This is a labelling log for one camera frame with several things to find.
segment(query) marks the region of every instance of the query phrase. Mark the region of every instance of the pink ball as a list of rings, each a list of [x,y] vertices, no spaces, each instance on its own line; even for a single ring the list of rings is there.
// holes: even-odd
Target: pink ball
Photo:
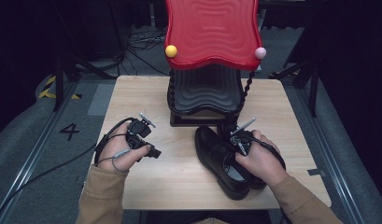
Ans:
[[[257,59],[263,59],[266,56],[266,49],[265,48],[257,48],[255,50],[255,57]]]

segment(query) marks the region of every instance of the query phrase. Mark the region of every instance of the person's left hand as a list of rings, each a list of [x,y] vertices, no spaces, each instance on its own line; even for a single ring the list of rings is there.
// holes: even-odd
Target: person's left hand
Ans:
[[[127,133],[127,128],[129,126],[129,123],[125,122],[121,124],[120,127],[118,127],[111,136],[115,134],[125,134]],[[103,151],[101,152],[98,167],[102,169],[112,170],[115,171],[115,167],[112,164],[111,160],[104,160],[106,158],[111,158],[115,154],[117,154],[120,151],[123,151],[126,148],[130,148],[129,145],[126,142],[126,136],[125,135],[119,135],[115,136],[106,143],[106,146],[104,147]],[[119,171],[126,172],[128,171],[136,161],[143,158],[145,155],[147,155],[150,151],[149,146],[143,146],[139,149],[130,149],[126,154],[122,155],[121,157],[118,157],[116,159],[113,159],[115,166],[118,168]]]

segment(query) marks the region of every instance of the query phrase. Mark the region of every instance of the ball knob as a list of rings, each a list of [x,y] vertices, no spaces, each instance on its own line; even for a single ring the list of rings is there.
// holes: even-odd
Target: ball knob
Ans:
[[[257,48],[255,50],[255,57],[257,59],[263,59],[266,56],[266,49],[265,48]]]
[[[167,46],[166,49],[165,49],[165,53],[166,53],[167,57],[169,57],[169,58],[176,57],[176,55],[177,55],[177,48],[176,48],[176,46],[174,46],[174,45]]]

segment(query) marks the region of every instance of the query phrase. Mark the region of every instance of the brown sleeve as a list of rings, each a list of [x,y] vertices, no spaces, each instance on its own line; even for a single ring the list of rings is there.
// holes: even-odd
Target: brown sleeve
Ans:
[[[294,177],[272,187],[272,192],[293,224],[342,223],[325,203]]]
[[[121,201],[128,173],[91,165],[79,200],[77,223],[121,223]]]

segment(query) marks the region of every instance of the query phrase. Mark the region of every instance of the hand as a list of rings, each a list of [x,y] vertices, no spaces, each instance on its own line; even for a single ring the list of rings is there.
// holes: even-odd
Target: hand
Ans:
[[[254,130],[252,133],[255,138],[268,143],[273,146],[278,153],[280,152],[277,146],[267,139],[265,135],[261,134],[260,131]],[[290,176],[281,166],[278,159],[276,159],[269,150],[261,147],[261,145],[256,142],[252,143],[251,150],[246,157],[240,153],[236,153],[235,159],[250,173],[262,179],[270,188]]]
[[[129,123],[127,122],[121,124],[121,126],[118,127],[110,136],[113,136],[115,134],[126,134],[128,126]],[[103,161],[103,159],[111,158],[116,153],[126,148],[130,147],[127,144],[125,135],[119,135],[109,139],[103,151],[101,152],[98,167],[113,171],[117,170],[113,166],[112,160]],[[143,146],[139,149],[130,149],[130,151],[124,154],[123,156],[113,159],[113,162],[115,163],[115,166],[118,168],[118,170],[125,172],[128,171],[135,164],[136,161],[140,160],[145,155],[147,155],[149,151],[149,146]]]

